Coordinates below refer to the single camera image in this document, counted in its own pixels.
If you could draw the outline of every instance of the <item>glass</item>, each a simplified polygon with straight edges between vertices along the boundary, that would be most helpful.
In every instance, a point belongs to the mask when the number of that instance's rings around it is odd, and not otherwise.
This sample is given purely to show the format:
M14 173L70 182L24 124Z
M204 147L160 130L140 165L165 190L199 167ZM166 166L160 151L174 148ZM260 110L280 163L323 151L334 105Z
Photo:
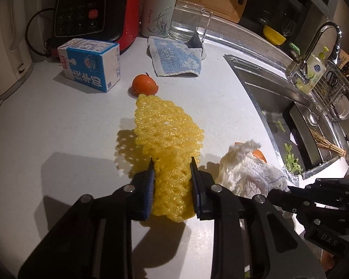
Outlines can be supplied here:
M207 11L204 6L194 4L188 1L177 0L174 7L172 22L169 29L169 36L174 40L188 41L198 30L199 23L203 14L209 15L207 26L204 29L203 37L201 41L204 41L207 33L209 21L212 17L212 12Z
M289 18L285 19L282 23L283 36L289 37L295 31L295 28L296 28L296 23L293 20Z

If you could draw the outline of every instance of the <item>control panel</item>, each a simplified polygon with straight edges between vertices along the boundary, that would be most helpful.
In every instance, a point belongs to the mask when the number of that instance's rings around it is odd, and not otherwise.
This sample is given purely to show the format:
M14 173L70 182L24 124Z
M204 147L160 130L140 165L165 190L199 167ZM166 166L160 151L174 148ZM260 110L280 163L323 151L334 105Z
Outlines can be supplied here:
M54 35L75 37L104 29L106 0L58 0Z

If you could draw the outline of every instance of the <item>milk carton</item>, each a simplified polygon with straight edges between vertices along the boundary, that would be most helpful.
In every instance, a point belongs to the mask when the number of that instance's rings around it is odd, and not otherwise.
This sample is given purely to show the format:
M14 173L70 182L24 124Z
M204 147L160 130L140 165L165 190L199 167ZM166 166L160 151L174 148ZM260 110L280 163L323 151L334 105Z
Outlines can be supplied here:
M120 80L119 44L73 39L58 47L65 76L108 92Z

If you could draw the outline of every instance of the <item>orange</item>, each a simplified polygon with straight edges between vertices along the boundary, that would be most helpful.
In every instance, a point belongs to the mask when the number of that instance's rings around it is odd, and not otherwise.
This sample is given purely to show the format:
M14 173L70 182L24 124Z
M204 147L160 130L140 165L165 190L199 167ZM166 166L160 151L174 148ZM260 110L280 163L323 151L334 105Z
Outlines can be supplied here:
M262 152L259 149L252 151L252 155L267 163L265 156L262 154Z
M153 96L158 92L158 85L155 81L146 74L137 75L133 82L132 88L137 94L144 94L146 96Z

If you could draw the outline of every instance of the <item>crumpled tissue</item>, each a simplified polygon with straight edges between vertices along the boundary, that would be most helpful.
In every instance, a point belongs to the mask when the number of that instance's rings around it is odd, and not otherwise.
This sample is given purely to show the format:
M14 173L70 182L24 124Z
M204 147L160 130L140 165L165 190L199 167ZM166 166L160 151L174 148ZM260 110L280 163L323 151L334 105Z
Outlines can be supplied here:
M261 146L250 140L229 147L220 160L216 183L235 195L252 198L256 194L267 196L272 189L289 191L283 172L252 155Z

